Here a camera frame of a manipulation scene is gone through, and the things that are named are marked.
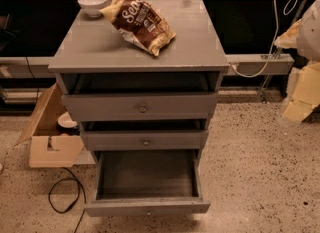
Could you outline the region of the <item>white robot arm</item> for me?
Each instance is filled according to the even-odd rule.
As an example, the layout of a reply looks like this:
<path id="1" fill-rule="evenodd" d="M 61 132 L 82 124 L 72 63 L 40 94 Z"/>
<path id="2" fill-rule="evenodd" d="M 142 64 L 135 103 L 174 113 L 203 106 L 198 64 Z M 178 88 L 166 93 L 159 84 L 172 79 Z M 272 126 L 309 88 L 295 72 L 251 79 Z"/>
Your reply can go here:
<path id="1" fill-rule="evenodd" d="M 316 0 L 286 32 L 275 40 L 278 48 L 295 48 L 308 63 L 293 67 L 281 118 L 300 123 L 320 105 L 320 0 Z"/>

